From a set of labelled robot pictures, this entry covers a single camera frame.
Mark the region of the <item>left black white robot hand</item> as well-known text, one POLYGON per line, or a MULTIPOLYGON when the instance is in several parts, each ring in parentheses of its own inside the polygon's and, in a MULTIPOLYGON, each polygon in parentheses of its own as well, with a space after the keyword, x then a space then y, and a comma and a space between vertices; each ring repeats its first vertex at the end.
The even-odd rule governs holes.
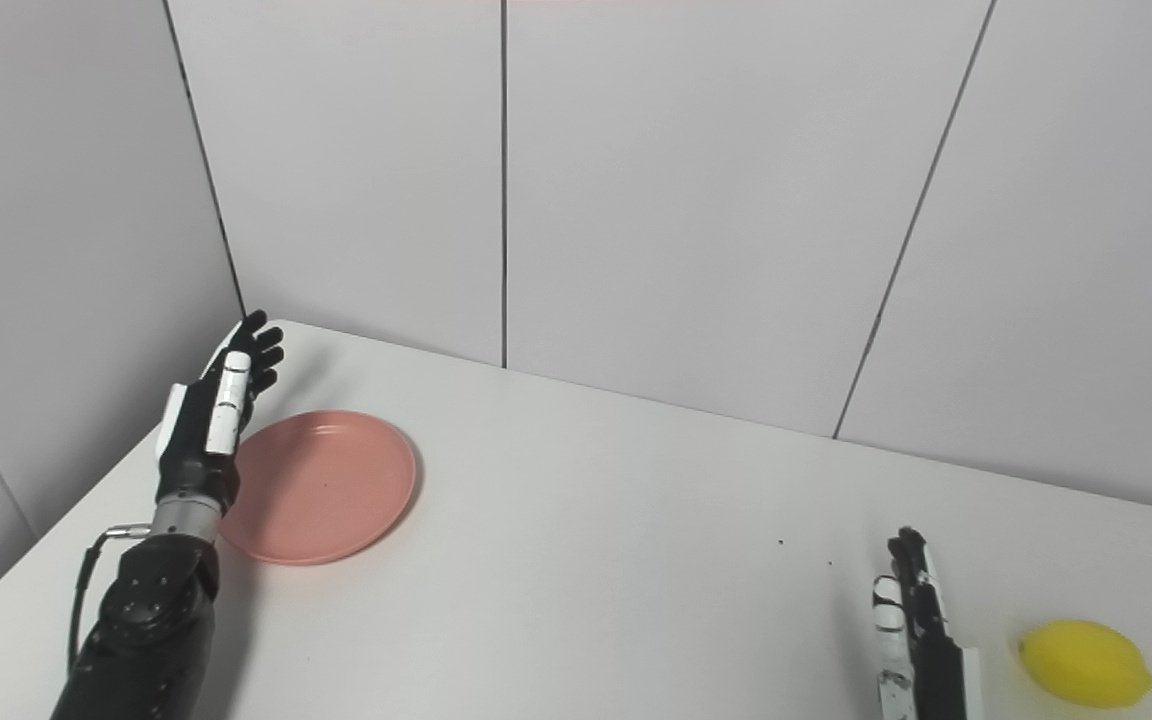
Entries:
POLYGON ((238 497, 238 435, 256 397, 278 381, 285 332, 255 310, 234 327, 195 382, 174 384, 157 447, 156 502, 205 497, 228 511, 238 497))

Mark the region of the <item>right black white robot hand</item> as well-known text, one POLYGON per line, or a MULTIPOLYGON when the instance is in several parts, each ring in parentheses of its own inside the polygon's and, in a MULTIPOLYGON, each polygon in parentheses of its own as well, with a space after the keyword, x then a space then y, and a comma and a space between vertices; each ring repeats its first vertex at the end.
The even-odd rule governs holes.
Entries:
POLYGON ((929 543, 902 526, 887 550, 870 594, 882 719, 983 719, 980 655, 952 638, 929 543))

